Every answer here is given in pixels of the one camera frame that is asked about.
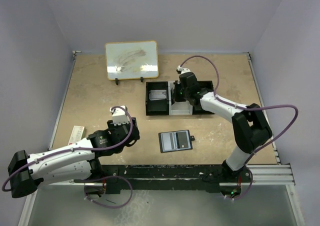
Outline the black white card sorting tray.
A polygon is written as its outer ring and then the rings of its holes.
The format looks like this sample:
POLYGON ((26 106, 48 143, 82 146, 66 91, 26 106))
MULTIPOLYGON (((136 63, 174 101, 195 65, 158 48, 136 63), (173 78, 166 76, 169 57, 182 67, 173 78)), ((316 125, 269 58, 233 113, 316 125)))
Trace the black white card sorting tray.
POLYGON ((147 116, 187 116, 210 115, 200 106, 192 106, 188 101, 175 102, 174 83, 177 81, 154 81, 145 84, 145 114, 147 116), (150 90, 166 90, 167 99, 149 100, 150 90))

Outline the black leather card holder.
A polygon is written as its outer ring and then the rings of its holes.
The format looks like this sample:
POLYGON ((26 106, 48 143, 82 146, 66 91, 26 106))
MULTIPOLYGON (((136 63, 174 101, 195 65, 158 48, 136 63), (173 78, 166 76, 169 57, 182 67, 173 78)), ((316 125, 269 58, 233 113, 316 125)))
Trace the black leather card holder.
POLYGON ((158 139, 161 153, 192 150, 195 141, 195 137, 188 129, 160 132, 158 139))

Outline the white board with yellow rim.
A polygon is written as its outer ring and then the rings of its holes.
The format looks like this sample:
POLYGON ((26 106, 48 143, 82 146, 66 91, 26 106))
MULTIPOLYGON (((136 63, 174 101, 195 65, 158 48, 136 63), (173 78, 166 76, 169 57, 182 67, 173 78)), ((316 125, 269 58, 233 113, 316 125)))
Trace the white board with yellow rim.
POLYGON ((108 42, 104 45, 110 81, 155 79, 159 76, 158 44, 155 40, 108 42))

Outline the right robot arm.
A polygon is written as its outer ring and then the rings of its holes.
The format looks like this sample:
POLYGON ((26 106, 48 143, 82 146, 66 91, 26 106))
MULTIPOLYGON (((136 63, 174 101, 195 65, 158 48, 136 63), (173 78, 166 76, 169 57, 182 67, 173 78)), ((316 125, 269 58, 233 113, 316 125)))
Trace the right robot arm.
POLYGON ((236 146, 222 163, 222 176, 228 182, 235 181, 254 151, 272 137, 272 130, 260 106, 256 103, 236 104, 219 98, 214 90, 202 87, 191 71, 180 72, 175 84, 178 85, 175 101, 187 101, 196 109, 213 113, 232 124, 236 146))

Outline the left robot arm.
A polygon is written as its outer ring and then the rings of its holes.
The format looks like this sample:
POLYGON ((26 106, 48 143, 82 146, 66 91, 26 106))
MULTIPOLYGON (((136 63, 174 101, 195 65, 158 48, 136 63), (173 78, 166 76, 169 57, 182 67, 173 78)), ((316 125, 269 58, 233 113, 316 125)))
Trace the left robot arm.
POLYGON ((27 154, 17 151, 9 165, 6 180, 13 198, 22 198, 38 187, 67 180, 98 182, 103 177, 100 157, 119 154, 140 139, 137 120, 122 125, 107 122, 108 128, 97 130, 80 141, 58 149, 27 154))

